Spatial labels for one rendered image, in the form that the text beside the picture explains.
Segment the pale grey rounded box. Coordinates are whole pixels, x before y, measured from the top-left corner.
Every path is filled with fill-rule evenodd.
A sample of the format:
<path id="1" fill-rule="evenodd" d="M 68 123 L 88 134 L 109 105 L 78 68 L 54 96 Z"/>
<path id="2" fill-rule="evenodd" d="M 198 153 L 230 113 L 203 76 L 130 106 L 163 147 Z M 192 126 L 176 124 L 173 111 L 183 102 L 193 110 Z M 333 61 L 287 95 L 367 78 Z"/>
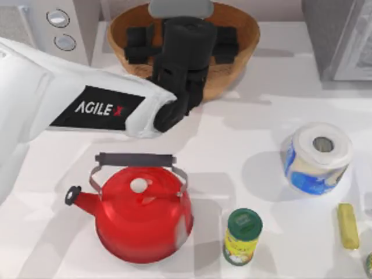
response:
<path id="1" fill-rule="evenodd" d="M 179 16 L 204 19 L 211 16 L 213 11 L 211 0 L 151 0 L 148 5 L 149 14 L 157 19 Z"/>

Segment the yellow jar with green lid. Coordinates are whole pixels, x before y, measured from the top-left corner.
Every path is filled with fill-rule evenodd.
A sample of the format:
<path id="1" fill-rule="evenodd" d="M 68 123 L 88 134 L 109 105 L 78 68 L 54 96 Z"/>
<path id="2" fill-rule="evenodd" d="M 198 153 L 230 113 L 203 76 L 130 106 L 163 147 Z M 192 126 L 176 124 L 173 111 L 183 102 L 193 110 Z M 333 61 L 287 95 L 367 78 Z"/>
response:
<path id="1" fill-rule="evenodd" d="M 248 264 L 254 255 L 263 229 L 260 216 L 248 208 L 234 210 L 228 217 L 223 242 L 226 261 L 235 266 Z"/>

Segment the round grey microwave knob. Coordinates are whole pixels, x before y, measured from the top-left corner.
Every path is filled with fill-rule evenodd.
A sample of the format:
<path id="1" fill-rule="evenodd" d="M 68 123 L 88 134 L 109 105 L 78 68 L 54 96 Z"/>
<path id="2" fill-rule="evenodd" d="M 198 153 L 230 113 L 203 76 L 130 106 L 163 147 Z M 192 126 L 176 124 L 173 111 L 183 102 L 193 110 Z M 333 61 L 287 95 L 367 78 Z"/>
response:
<path id="1" fill-rule="evenodd" d="M 70 23 L 69 15 L 61 9 L 48 11 L 46 13 L 46 19 L 50 25 L 56 28 L 65 28 Z"/>
<path id="2" fill-rule="evenodd" d="M 76 40 L 68 34 L 54 37 L 53 43 L 58 49 L 65 52 L 73 51 L 77 45 Z"/>

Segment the blue wrapped toilet paper roll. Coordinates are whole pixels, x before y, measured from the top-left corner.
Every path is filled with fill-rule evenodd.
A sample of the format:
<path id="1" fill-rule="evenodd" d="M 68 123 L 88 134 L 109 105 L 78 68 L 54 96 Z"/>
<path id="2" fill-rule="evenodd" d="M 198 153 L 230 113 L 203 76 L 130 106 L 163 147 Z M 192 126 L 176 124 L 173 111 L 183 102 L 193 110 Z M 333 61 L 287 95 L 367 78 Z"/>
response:
<path id="1" fill-rule="evenodd" d="M 290 138 L 284 175 L 297 189 L 323 195 L 338 185 L 352 156 L 352 142 L 339 127 L 322 122 L 308 123 Z"/>

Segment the pale microwave oven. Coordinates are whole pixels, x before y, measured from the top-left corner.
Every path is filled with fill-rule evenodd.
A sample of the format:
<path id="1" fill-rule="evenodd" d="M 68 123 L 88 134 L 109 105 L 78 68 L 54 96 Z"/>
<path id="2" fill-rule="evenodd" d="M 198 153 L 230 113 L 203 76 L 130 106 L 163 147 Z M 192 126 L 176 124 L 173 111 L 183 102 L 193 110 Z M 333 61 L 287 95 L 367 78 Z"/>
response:
<path id="1" fill-rule="evenodd" d="M 15 11 L 20 27 L 25 30 L 25 44 L 72 62 L 91 64 L 101 14 L 100 0 L 0 0 L 0 8 Z M 48 23 L 46 14 L 55 9 L 69 15 L 67 27 L 56 28 Z M 53 43 L 54 37 L 62 34 L 76 40 L 73 51 L 61 51 Z"/>

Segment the yellow butter stick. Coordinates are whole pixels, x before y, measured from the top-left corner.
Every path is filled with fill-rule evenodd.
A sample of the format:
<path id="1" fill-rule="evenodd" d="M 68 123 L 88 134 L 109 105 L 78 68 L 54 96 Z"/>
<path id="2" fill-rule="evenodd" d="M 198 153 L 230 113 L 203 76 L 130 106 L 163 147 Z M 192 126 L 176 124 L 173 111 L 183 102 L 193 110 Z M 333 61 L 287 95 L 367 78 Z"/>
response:
<path id="1" fill-rule="evenodd" d="M 337 218 L 343 247 L 350 250 L 358 249 L 360 239 L 353 206 L 350 203 L 340 203 L 337 208 Z"/>

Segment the round wooden basket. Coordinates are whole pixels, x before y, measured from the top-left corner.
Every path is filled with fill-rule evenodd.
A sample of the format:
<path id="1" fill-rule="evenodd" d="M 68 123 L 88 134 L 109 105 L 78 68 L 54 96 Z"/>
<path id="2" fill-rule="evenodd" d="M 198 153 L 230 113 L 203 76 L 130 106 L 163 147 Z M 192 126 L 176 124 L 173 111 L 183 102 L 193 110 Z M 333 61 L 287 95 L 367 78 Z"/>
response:
<path id="1" fill-rule="evenodd" d="M 260 40 L 260 28 L 257 21 L 244 11 L 233 6 L 214 2 L 213 14 L 206 21 L 222 27 L 234 27 L 237 30 L 239 51 L 231 64 L 219 64 L 214 57 L 210 59 L 208 77 L 203 91 L 203 100 L 209 101 L 221 96 L 246 69 Z M 115 17 L 108 27 L 108 42 L 124 69 L 135 76 L 147 78 L 152 74 L 153 58 L 143 64 L 132 65 L 125 58 L 127 45 L 126 30 L 129 27 L 154 26 L 152 44 L 159 47 L 162 42 L 161 20 L 154 19 L 148 12 L 148 4 L 135 6 Z"/>

